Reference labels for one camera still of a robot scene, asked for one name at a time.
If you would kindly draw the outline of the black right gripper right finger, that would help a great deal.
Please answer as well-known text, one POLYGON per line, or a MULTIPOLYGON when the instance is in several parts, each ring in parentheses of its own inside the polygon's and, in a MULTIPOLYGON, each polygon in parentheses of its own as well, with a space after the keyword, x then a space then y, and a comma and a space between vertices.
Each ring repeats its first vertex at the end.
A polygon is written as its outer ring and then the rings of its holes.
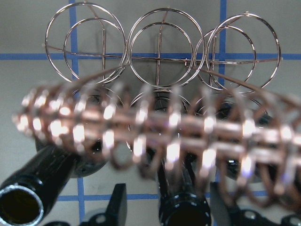
POLYGON ((218 185, 217 182, 210 183, 210 209, 218 226, 299 226, 301 224, 301 217, 296 214, 283 217, 278 224, 254 210, 242 210, 237 204, 228 206, 222 198, 218 185))

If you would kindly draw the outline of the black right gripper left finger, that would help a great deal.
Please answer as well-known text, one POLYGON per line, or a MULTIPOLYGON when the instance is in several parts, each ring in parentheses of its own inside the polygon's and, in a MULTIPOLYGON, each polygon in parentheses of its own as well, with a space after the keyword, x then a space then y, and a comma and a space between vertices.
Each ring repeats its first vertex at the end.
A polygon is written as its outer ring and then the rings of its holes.
POLYGON ((90 211, 80 226, 124 226, 127 220, 127 187, 125 183, 114 186, 106 209, 90 211))

